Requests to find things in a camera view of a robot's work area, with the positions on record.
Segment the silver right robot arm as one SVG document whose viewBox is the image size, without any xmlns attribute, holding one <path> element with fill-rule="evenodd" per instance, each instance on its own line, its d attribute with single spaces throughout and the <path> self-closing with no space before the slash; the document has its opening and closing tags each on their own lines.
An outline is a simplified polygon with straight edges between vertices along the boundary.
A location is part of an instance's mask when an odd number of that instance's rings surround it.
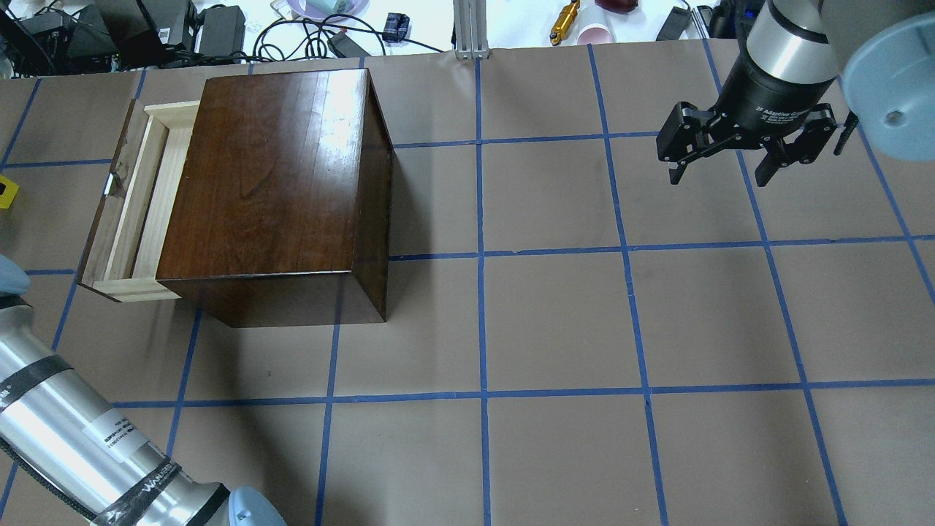
<svg viewBox="0 0 935 526">
<path fill-rule="evenodd" d="M 884 154 L 931 162 L 933 34 L 931 1 L 765 2 L 714 106 L 679 102 L 661 127 L 669 182 L 722 150 L 764 150 L 760 187 L 814 162 L 837 127 L 822 103 L 835 80 L 849 109 L 835 154 L 861 126 Z"/>
</svg>

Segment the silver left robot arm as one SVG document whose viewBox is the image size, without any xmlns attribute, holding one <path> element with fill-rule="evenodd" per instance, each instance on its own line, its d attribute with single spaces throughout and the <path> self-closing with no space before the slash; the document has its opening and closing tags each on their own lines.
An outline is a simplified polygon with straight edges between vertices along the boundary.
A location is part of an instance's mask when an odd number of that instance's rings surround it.
<svg viewBox="0 0 935 526">
<path fill-rule="evenodd" d="M 2 450 L 91 525 L 283 525 L 253 487 L 199 483 L 33 333 L 2 259 Z"/>
</svg>

